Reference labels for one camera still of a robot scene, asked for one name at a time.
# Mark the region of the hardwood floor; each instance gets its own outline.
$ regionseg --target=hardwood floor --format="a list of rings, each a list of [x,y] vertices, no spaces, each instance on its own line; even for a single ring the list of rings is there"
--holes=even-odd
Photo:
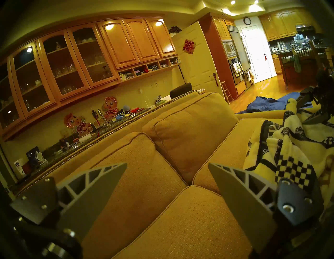
[[[285,86],[283,76],[269,78],[252,85],[247,91],[241,94],[238,99],[230,102],[231,109],[237,113],[246,110],[248,104],[253,102],[256,96],[279,99],[292,92],[300,92],[308,87],[307,85],[289,84],[288,89]]]

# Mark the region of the chinese fu sign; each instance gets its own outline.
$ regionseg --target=chinese fu sign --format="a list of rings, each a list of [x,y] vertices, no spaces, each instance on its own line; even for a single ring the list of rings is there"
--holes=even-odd
[[[186,39],[186,41],[184,42],[184,45],[183,45],[183,51],[187,52],[189,54],[193,54],[193,52],[195,50],[195,46],[196,46],[195,42]]]

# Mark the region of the wall clock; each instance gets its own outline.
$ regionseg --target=wall clock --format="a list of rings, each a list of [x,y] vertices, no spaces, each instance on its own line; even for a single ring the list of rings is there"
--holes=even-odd
[[[246,25],[250,25],[250,24],[252,23],[252,21],[250,20],[249,17],[245,17],[245,18],[243,19],[243,23],[246,24]]]

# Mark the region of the wooden stool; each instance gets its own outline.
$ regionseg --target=wooden stool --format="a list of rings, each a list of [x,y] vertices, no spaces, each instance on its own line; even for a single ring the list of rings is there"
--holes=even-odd
[[[226,99],[228,105],[230,105],[228,98],[231,97],[232,101],[234,101],[234,99],[232,98],[232,96],[231,96],[231,94],[230,94],[230,92],[229,92],[229,90],[228,90],[228,88],[227,88],[227,86],[226,86],[226,84],[225,84],[225,81],[220,82],[220,83],[221,83],[222,86],[223,86],[223,93],[224,93],[225,99]]]

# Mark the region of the blue blanket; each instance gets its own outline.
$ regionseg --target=blue blanket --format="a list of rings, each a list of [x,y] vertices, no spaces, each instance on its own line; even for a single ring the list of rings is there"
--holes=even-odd
[[[250,103],[247,106],[247,109],[241,112],[238,112],[236,114],[240,113],[250,113],[250,112],[264,112],[264,111],[275,111],[275,110],[285,110],[285,107],[287,105],[287,101],[290,98],[297,99],[299,97],[299,93],[292,92],[290,94],[287,94],[278,100],[272,99],[272,98],[266,98],[262,96],[257,96],[255,101]],[[311,102],[306,103],[303,108],[312,108],[313,105]]]

